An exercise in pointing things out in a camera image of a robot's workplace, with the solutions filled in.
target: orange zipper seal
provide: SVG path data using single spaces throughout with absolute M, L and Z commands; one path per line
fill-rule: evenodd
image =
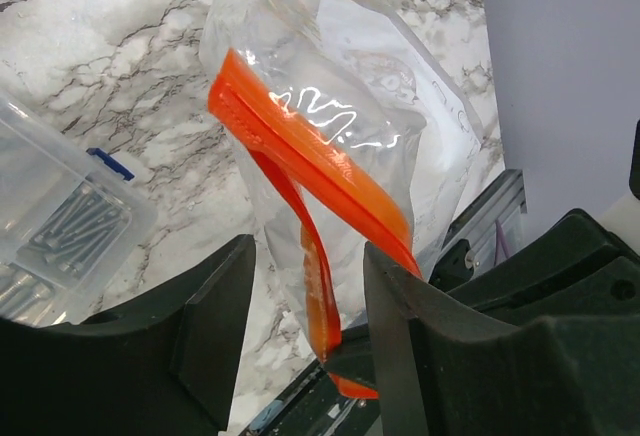
M 209 111 L 249 150 L 265 176 L 301 222 L 305 251 L 310 344 L 321 362 L 340 345 L 342 333 L 328 258 L 300 186 L 407 271 L 421 277 L 411 254 L 411 232 L 391 197 L 351 158 L 327 141 L 303 116 L 271 99 L 268 88 L 229 50 L 209 92 Z M 332 376 L 348 397 L 377 393 Z

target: clear plastic box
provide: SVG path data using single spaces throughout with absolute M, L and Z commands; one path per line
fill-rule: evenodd
M 0 92 L 0 316 L 47 326 L 88 314 L 154 224 L 120 175 Z

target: white marble table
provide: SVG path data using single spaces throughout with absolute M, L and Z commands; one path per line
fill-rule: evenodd
M 184 271 L 255 224 L 197 57 L 211 0 L 0 0 L 0 85 L 80 147 L 110 151 L 159 210 L 100 310 Z M 488 137 L 460 209 L 503 169 L 483 0 L 389 0 L 475 106 Z M 312 358 L 259 246 L 229 434 Z

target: clear plastic bag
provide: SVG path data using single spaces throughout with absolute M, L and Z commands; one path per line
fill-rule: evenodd
M 200 54 L 288 303 L 324 360 L 335 326 L 365 309 L 367 239 L 431 273 L 479 120 L 385 0 L 213 0 Z

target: gray wall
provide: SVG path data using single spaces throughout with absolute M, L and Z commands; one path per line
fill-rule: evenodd
M 527 239 L 628 188 L 640 118 L 640 0 L 485 0 L 506 164 Z

